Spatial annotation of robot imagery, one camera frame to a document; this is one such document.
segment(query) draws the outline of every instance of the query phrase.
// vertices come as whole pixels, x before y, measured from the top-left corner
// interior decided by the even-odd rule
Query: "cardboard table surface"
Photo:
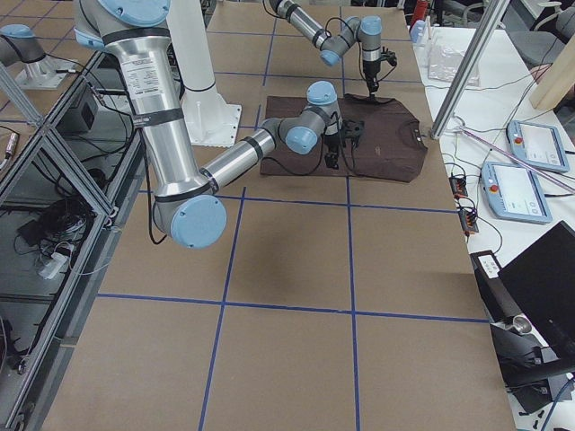
[[[401,12],[306,10],[380,14],[401,65],[380,95],[430,127]],[[268,95],[318,79],[365,94],[354,62],[327,68],[260,4],[218,3],[208,40],[218,90],[243,105],[240,135]],[[411,184],[251,170],[220,191],[227,228],[203,251],[153,246],[140,194],[42,429],[514,429],[438,142],[427,145]],[[196,147],[199,164],[220,151]]]

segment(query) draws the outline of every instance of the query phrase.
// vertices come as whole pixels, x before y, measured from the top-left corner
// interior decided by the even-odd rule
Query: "robot arm label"
[[[153,57],[126,61],[120,66],[132,100],[164,94]]]

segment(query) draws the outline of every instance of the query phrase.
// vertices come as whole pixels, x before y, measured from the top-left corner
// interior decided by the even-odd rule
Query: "metal frame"
[[[4,90],[8,99],[22,112],[29,124],[36,127],[41,126],[44,122],[42,114],[38,112],[2,63],[0,63],[0,89]]]
[[[479,24],[479,28],[473,35],[464,59],[461,62],[459,69],[457,69],[456,77],[451,83],[451,86],[447,91],[446,98],[443,100],[441,108],[439,108],[438,116],[433,123],[431,136],[434,139],[439,139],[445,131],[447,123],[453,116],[457,103],[461,99],[461,96],[463,96],[473,68],[487,47],[487,44],[491,39],[491,35],[495,29],[497,29],[508,5],[509,0],[498,0],[497,2],[490,2],[487,6],[485,14]]]
[[[103,54],[96,54],[86,65],[81,75],[87,76],[88,69],[96,67],[103,60]],[[0,65],[0,90],[4,90],[14,105],[22,112],[27,121],[35,126],[36,132],[30,138],[14,165],[0,180],[0,203],[4,202],[16,186],[31,162],[40,152],[44,152],[52,162],[63,172],[75,186],[96,214],[90,232],[86,238],[75,262],[75,271],[67,276],[62,285],[58,300],[52,309],[41,331],[38,344],[27,361],[26,374],[17,376],[2,388],[2,402],[5,406],[0,418],[0,429],[20,429],[22,425],[30,429],[38,429],[49,410],[59,386],[67,363],[71,356],[71,348],[63,347],[58,336],[75,339],[84,325],[85,319],[97,294],[105,270],[84,276],[84,268],[100,268],[107,263],[108,258],[119,240],[119,231],[106,229],[118,205],[117,218],[126,219],[135,200],[142,179],[142,145],[136,137],[125,150],[121,165],[114,182],[110,185],[107,196],[96,185],[93,178],[79,161],[78,157],[67,144],[66,140],[56,130],[56,124],[70,107],[77,92],[84,86],[84,79],[77,77],[72,85],[58,100],[51,112],[43,117],[33,106],[26,94],[17,86],[5,67]],[[116,203],[116,199],[126,202]],[[14,298],[23,299],[19,303],[30,303],[35,299],[32,295]],[[39,306],[46,301],[36,301]],[[34,411],[26,406],[35,406]]]

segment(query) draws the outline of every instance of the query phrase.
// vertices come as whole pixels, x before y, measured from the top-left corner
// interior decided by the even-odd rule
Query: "blue tape line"
[[[146,193],[147,190],[138,190],[138,193]],[[339,204],[337,202],[316,202],[313,200],[287,200],[287,199],[274,199],[274,198],[251,198],[244,197],[240,198],[237,196],[227,196],[227,195],[217,195],[219,198],[223,199],[243,199],[251,202],[270,202],[276,204],[298,204],[298,205],[317,205],[320,207],[347,207],[348,204]],[[436,208],[415,208],[415,207],[390,207],[386,205],[363,205],[363,204],[349,204],[352,208],[364,208],[364,209],[386,209],[390,211],[413,211],[416,213],[440,213],[440,214],[457,214],[454,209],[436,209]]]
[[[10,15],[10,18],[23,18],[25,20],[29,20],[30,18],[43,19],[43,20],[68,20],[68,21],[74,20],[74,18],[69,18],[67,16],[46,16],[46,15],[44,16]]]
[[[205,305],[218,305],[220,301],[209,299],[193,299],[193,298],[180,298],[174,296],[150,296],[150,295],[132,295],[132,294],[105,294],[99,293],[99,298],[114,298],[114,299],[137,299],[139,301],[159,301],[164,303],[201,303]]]
[[[328,314],[351,314],[350,310],[338,310],[335,308],[314,308],[314,307],[298,307],[295,305],[275,305],[273,303],[226,303],[230,307],[243,307],[243,308],[262,308],[264,310],[284,310],[290,312],[322,312]]]
[[[3,20],[4,18],[7,18],[8,16],[11,16],[10,14],[11,14],[12,12],[14,12],[16,9],[18,9],[20,6],[22,6],[23,3],[24,3],[24,0],[21,0],[21,2],[20,2],[19,4],[17,4],[15,7],[13,7],[12,9],[10,9],[10,11],[8,11],[8,13],[7,13],[5,16],[2,17],[2,20]]]
[[[266,70],[263,75],[263,82],[261,83],[262,86],[266,86],[266,81],[268,80],[268,71],[270,70],[270,60],[271,60],[271,52],[273,50],[273,38],[276,33],[276,26],[278,25],[278,18],[273,19],[273,30],[271,31],[271,38],[270,38],[270,49],[268,50],[268,59],[266,61]]]
[[[390,207],[386,205],[363,205],[351,204],[354,208],[368,208],[368,209],[392,209],[397,211],[416,211],[423,213],[441,213],[441,214],[457,214],[454,209],[436,209],[436,208],[414,208],[414,207]]]
[[[280,204],[319,205],[325,207],[345,207],[347,205],[347,204],[336,204],[332,202],[313,202],[307,200],[282,200],[272,198],[246,198],[245,200],[250,200],[252,202],[274,202]]]
[[[388,38],[381,38],[381,41],[389,41],[389,42],[411,42],[411,39],[388,39]]]
[[[40,24],[42,21],[44,21],[44,19],[48,16],[48,14],[50,12],[52,12],[54,10],[54,8],[56,8],[56,6],[58,6],[58,2],[54,2],[54,5],[52,7],[50,7],[48,9],[48,11],[46,13],[44,13],[42,16],[36,17],[36,18],[40,18],[40,19],[38,20],[38,22],[36,22],[34,25],[31,26],[31,30],[33,30],[34,27],[36,27],[38,24]]]
[[[70,34],[70,33],[73,32],[73,31],[74,31],[74,27],[72,27],[70,30],[68,30],[68,33],[66,33],[66,34],[64,35],[64,38],[63,38],[62,40],[60,40],[60,42],[58,42],[58,43],[56,44],[56,46],[50,51],[50,54],[52,54],[56,49],[58,49],[58,47],[60,46],[60,44],[61,44],[64,40],[69,40],[69,38],[67,37],[67,35]]]
[[[196,299],[196,298],[180,298],[177,296],[154,296],[154,295],[133,295],[133,294],[112,294],[112,293],[99,293],[99,298],[111,299],[129,299],[136,301],[157,301],[163,303],[197,303],[200,305],[216,305],[216,306],[230,306],[239,308],[262,308],[266,310],[286,310],[295,312],[322,312],[332,314],[352,314],[351,310],[338,310],[335,308],[316,308],[316,307],[303,307],[296,305],[275,305],[273,303],[239,303],[239,302],[221,302],[212,299]],[[468,317],[449,317],[449,316],[430,316],[426,314],[406,314],[400,312],[370,312],[370,311],[355,311],[356,316],[368,317],[389,317],[394,319],[413,319],[417,321],[454,321],[461,323],[489,323],[487,319],[475,319]]]
[[[206,31],[207,34],[229,34],[233,36],[246,35],[246,36],[271,36],[271,33],[250,33],[243,31]]]
[[[417,321],[459,321],[462,323],[489,323],[487,319],[466,317],[428,316],[423,314],[403,314],[398,312],[356,312],[359,316],[393,317],[395,319],[414,319]]]
[[[216,365],[216,355],[217,355],[217,347],[219,345],[219,337],[222,330],[222,323],[224,321],[224,312],[226,310],[226,298],[227,298],[227,291],[230,285],[230,278],[232,276],[232,269],[234,267],[234,256],[235,256],[235,246],[237,245],[237,238],[240,232],[240,223],[242,222],[242,212],[243,212],[243,203],[245,198],[245,191],[246,188],[244,187],[242,190],[242,200],[240,203],[240,210],[237,214],[237,221],[235,222],[235,232],[234,232],[234,241],[232,242],[232,250],[230,252],[230,262],[227,267],[227,274],[226,274],[226,284],[224,285],[224,294],[222,296],[222,305],[219,311],[219,317],[217,318],[217,329],[216,329],[216,337],[214,339],[214,347],[212,349],[212,357],[209,361],[209,371],[208,371],[208,380],[206,381],[206,390],[204,391],[204,401],[201,407],[201,416],[199,418],[199,425],[198,431],[202,431],[204,429],[204,423],[206,421],[206,413],[208,411],[208,400],[209,400],[209,391],[211,389],[212,384],[212,377],[214,375],[214,367]]]
[[[351,296],[351,335],[353,338],[353,382],[356,402],[356,431],[361,430],[361,410],[359,406],[359,365],[358,365],[358,325],[356,320],[356,287],[353,265],[353,226],[351,223],[351,191],[349,177],[345,179],[348,200],[348,249],[349,249],[349,292]]]
[[[255,115],[255,124],[253,125],[253,130],[256,130],[260,125],[260,115],[261,115],[261,103],[258,105],[258,112]]]
[[[255,74],[253,72],[222,72],[215,71],[215,75],[237,75],[237,76],[263,76],[264,78],[296,78],[296,79],[319,79],[319,80],[332,80],[340,79],[338,76],[311,76],[311,75],[278,75],[278,74]],[[359,81],[363,83],[361,78],[345,78],[348,81]],[[399,83],[399,84],[421,84],[421,81],[414,80],[401,80],[401,79],[387,79],[386,83]]]

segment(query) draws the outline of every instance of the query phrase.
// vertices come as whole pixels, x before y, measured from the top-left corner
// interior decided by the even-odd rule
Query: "cable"
[[[381,82],[382,82],[387,76],[389,76],[396,68],[397,68],[397,66],[393,66],[392,69],[391,69],[389,72],[387,72],[381,79],[378,79],[377,81],[378,81],[379,83],[381,83]]]
[[[545,193],[545,197],[546,198],[566,198],[568,196],[575,196],[575,194],[573,193],[567,193],[565,195],[551,195],[551,194],[547,194]]]
[[[140,139],[142,140],[142,142],[145,142],[144,136],[143,136],[144,134],[142,133],[142,130],[139,129],[138,131],[140,134]],[[153,214],[152,196],[151,196],[152,186],[150,185],[150,166],[149,166],[149,163],[147,160],[147,152],[146,152],[146,146],[145,145],[144,145],[144,169],[146,171],[147,232],[148,232],[148,235],[150,237],[150,240],[152,241],[152,244],[153,245],[160,245],[162,242],[165,241],[165,239],[168,237],[168,235],[164,235],[159,240],[154,238],[154,229],[153,229],[154,214]]]
[[[510,81],[508,83],[504,83],[501,85],[497,85],[496,87],[483,87],[483,88],[466,88],[465,90],[467,92],[485,92],[487,90],[499,90],[500,88],[503,88],[507,85],[512,85],[512,84],[516,84],[519,81],[523,81],[525,78],[528,78],[529,76],[532,76],[531,74],[525,75],[525,76],[521,76],[520,78],[516,79],[515,81]],[[438,88],[439,90],[447,90],[450,87],[439,87],[437,85],[425,85],[425,88]]]
[[[12,132],[12,133],[18,133],[18,132],[15,131],[13,128],[8,128],[7,126],[2,126],[1,124],[0,124],[0,128],[3,128],[4,130],[8,130],[8,131],[10,131],[10,132]]]
[[[284,122],[284,120],[282,119],[282,120],[279,122],[279,125],[278,125],[278,138],[279,138],[279,140],[280,140],[282,143],[285,144],[286,142],[284,141],[284,139],[281,137],[281,135],[280,135],[280,133],[279,133],[279,128],[281,128],[281,123],[283,123],[283,122]],[[319,168],[320,165],[322,164],[322,159],[323,159],[323,136],[322,136],[322,140],[321,140],[321,142],[320,142],[320,157],[319,157],[319,160],[317,161],[317,164],[314,166],[314,168],[313,168],[311,171],[309,171],[309,172],[294,172],[294,171],[290,170],[287,166],[285,166],[282,162],[280,162],[278,159],[276,159],[276,158],[274,158],[274,157],[266,156],[266,157],[263,157],[261,160],[262,160],[262,161],[264,161],[264,160],[269,160],[269,161],[271,161],[271,162],[276,163],[281,169],[283,169],[285,172],[287,172],[287,173],[290,174],[290,175],[294,175],[294,176],[296,176],[296,177],[307,177],[307,176],[309,176],[309,175],[312,175],[315,171],[317,171],[317,168]]]
[[[332,18],[330,18],[329,20],[327,20],[327,22],[325,23],[325,25],[323,26],[325,28],[325,31],[330,35],[332,35],[332,33],[328,30],[328,26],[330,25],[331,22],[333,21],[339,21],[341,22],[343,25],[345,25],[349,31],[351,31],[351,34],[354,34],[353,29],[349,26],[349,24],[347,24],[345,22],[345,20],[342,20],[339,16],[333,16]],[[348,45],[349,48],[351,48],[351,46],[349,45],[349,42],[346,41],[345,38],[342,38],[345,43]]]
[[[493,252],[493,254],[497,255],[497,253],[499,253],[501,251],[501,248],[503,247],[503,235],[501,234],[500,230],[497,227],[495,227],[492,223],[488,222],[487,220],[485,220],[482,217],[477,216],[477,218],[480,219],[481,221],[483,221],[484,223],[488,224],[489,226],[491,226],[493,228],[493,230],[495,230],[497,235],[500,237],[500,245],[497,248],[497,250]]]
[[[8,351],[8,337],[6,336],[6,328],[4,327],[4,317],[0,314],[0,374],[4,369],[4,359],[6,358],[6,353]]]
[[[281,16],[276,15],[276,14],[274,14],[274,13],[271,13],[271,12],[268,10],[268,8],[266,7],[266,0],[261,0],[261,4],[263,4],[263,10],[266,11],[266,13],[267,13],[269,16],[272,16],[272,17],[274,17],[274,18],[278,18],[278,19],[280,19],[280,20],[283,20],[283,18],[282,18]]]
[[[547,427],[547,424],[549,423],[549,419],[551,419],[551,415],[555,411],[555,407],[557,407],[557,403],[559,402],[559,400],[561,399],[561,396],[567,390],[569,385],[573,382],[575,382],[575,377],[571,377],[567,382],[565,382],[565,384],[561,387],[561,389],[557,393],[557,396],[555,397],[555,400],[553,400],[553,404],[552,404],[551,408],[549,409],[549,413],[547,413],[547,417],[545,418],[545,422],[541,426],[541,431],[545,431],[545,428]]]
[[[76,137],[76,138],[80,139],[81,141],[86,142],[86,144],[94,147],[96,150],[100,151],[101,153],[104,153],[105,155],[114,154],[113,151],[104,150],[103,148],[96,145],[91,139],[88,139],[87,137],[84,137],[84,136],[71,134],[71,135],[62,135],[62,137]]]
[[[70,62],[70,63],[73,63],[73,64],[75,64],[75,65],[80,66],[80,67],[82,68],[82,70],[84,70],[87,74],[90,74],[90,75],[93,77],[93,79],[96,81],[96,83],[97,83],[98,85],[100,85],[100,87],[101,87],[102,89],[105,88],[104,84],[102,84],[102,81],[100,81],[100,79],[98,79],[98,76],[96,76],[96,74],[95,74],[94,72],[92,72],[90,69],[88,69],[88,68],[87,68],[86,66],[84,66],[82,63],[78,63],[77,61],[70,60],[70,59],[68,59],[68,58],[58,57],[58,56],[55,56],[55,55],[53,55],[53,54],[48,54],[48,53],[47,53],[46,55],[49,56],[49,57],[52,57],[52,58],[56,58],[56,59],[58,59],[58,60],[68,61],[68,62]],[[87,80],[86,80],[86,82],[87,82],[88,85],[90,86],[90,90],[92,90],[93,92],[95,92],[95,89],[93,88],[92,84],[91,84],[89,81],[87,81]],[[119,110],[119,109],[118,109],[118,106],[116,105],[116,102],[115,102],[113,99],[111,99],[111,103],[112,103],[112,105],[114,105],[114,108],[108,106],[108,105],[102,100],[101,97],[98,97],[97,94],[95,94],[95,95],[96,95],[96,97],[97,97],[99,103],[100,103],[104,108],[106,108],[107,110],[111,110],[111,111],[113,111],[113,112],[116,112],[116,113],[119,114],[120,116],[128,117],[128,118],[129,118],[129,121],[130,121],[130,124],[131,124],[131,128],[132,128],[132,129],[134,128],[134,122],[133,122],[133,120],[132,120],[132,116],[131,116],[130,114],[128,114],[127,112],[122,112],[121,110]],[[122,124],[123,124],[123,126],[124,126],[124,129],[126,130],[126,137],[128,137],[128,136],[129,136],[129,132],[128,132],[128,129],[126,128],[126,123],[124,123],[123,120],[122,120]]]

